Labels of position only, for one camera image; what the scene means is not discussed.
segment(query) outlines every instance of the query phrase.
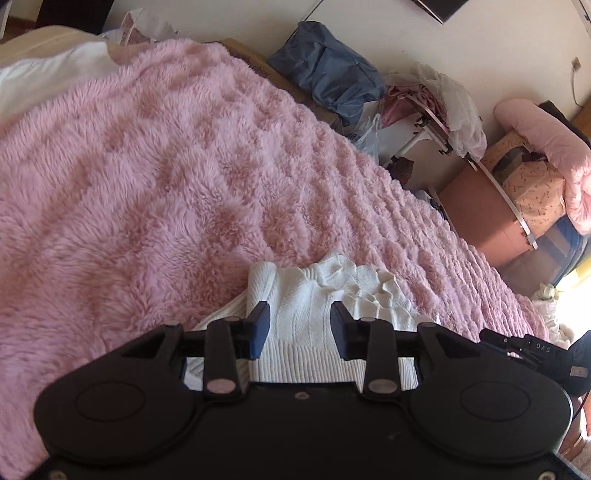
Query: white cloth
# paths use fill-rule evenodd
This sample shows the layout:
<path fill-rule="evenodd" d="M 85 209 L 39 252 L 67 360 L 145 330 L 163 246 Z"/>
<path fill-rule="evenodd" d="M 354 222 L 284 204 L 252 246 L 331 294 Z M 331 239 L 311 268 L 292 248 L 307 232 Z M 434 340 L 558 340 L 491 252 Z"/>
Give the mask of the white cloth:
<path fill-rule="evenodd" d="M 88 42 L 48 59 L 25 59 L 0 69 L 0 119 L 26 112 L 74 82 L 115 72 L 103 41 Z"/>
<path fill-rule="evenodd" d="M 271 328 L 261 358 L 248 363 L 253 381 L 355 381 L 361 387 L 365 361 L 342 360 L 330 330 L 330 306 L 337 300 L 353 318 L 387 320 L 396 330 L 416 331 L 420 322 L 432 322 L 416 312 L 391 273 L 358 267 L 331 254 L 305 269 L 254 264 L 247 291 L 210 315 L 200 328 L 226 316 L 245 317 L 263 300 L 271 307 Z M 201 390 L 202 373 L 203 359 L 189 359 L 185 383 Z M 400 374 L 403 389 L 416 387 L 412 359 L 400 359 Z"/>

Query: white knit sweater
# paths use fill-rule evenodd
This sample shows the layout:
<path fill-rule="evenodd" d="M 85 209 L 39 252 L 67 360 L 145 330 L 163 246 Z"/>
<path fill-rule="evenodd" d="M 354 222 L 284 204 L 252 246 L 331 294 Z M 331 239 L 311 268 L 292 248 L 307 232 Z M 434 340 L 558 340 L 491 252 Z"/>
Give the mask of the white knit sweater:
<path fill-rule="evenodd" d="M 416 312 L 391 273 L 331 254 L 305 269 L 254 264 L 247 291 L 200 328 L 226 316 L 245 317 L 261 300 L 271 307 L 271 328 L 261 358 L 249 362 L 251 380 L 261 382 L 356 381 L 361 387 L 365 362 L 342 360 L 330 330 L 330 306 L 336 300 L 353 318 L 387 320 L 396 330 L 416 331 L 420 322 L 432 321 Z M 190 359 L 185 383 L 200 390 L 202 373 L 203 359 Z M 416 387 L 411 359 L 400 360 L 400 375 L 404 389 Z"/>

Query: white wall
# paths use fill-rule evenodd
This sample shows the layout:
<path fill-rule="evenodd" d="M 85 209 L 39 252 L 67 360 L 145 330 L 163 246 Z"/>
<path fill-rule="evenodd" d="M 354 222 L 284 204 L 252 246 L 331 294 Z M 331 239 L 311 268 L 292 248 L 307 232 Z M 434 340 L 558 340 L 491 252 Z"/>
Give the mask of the white wall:
<path fill-rule="evenodd" d="M 31 7 L 37 3 L 15 0 L 13 11 L 18 4 Z M 232 36 L 270 54 L 315 3 L 115 0 L 106 27 L 116 27 L 127 10 L 142 5 L 169 20 L 184 36 L 202 41 Z M 550 99 L 572 117 L 577 107 L 570 90 L 570 71 L 576 56 L 583 65 L 576 79 L 579 103 L 591 93 L 591 39 L 571 0 L 469 0 L 445 25 L 411 0 L 325 0 L 311 20 L 326 24 L 380 71 L 404 70 L 416 60 L 463 83 L 476 101 L 491 141 L 501 134 L 492 111 L 503 99 Z M 389 149 L 394 152 L 405 140 L 393 132 Z M 422 175 L 414 183 L 441 185 L 462 163 L 441 157 L 429 143 L 422 142 L 409 154 L 420 160 L 415 167 Z"/>

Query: bed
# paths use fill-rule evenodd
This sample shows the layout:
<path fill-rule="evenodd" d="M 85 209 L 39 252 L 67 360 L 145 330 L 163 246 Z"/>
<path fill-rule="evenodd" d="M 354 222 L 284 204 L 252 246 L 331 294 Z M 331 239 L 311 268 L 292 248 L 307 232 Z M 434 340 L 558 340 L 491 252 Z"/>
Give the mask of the bed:
<path fill-rule="evenodd" d="M 0 66 L 89 40 L 33 31 L 0 47 Z M 0 122 L 6 479 L 45 456 L 31 413 L 44 386 L 156 325 L 198 327 L 260 260 L 338 252 L 392 272 L 419 312 L 466 337 L 547 338 L 435 210 L 221 45 L 133 57 Z"/>

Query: blue bag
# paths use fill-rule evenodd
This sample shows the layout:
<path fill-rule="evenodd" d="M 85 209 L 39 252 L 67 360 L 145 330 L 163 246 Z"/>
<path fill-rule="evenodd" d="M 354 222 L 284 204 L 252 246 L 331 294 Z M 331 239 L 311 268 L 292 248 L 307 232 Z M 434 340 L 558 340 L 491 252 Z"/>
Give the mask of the blue bag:
<path fill-rule="evenodd" d="M 377 69 L 318 22 L 300 22 L 267 62 L 316 103 L 338 114 L 344 125 L 356 124 L 363 104 L 385 93 Z"/>

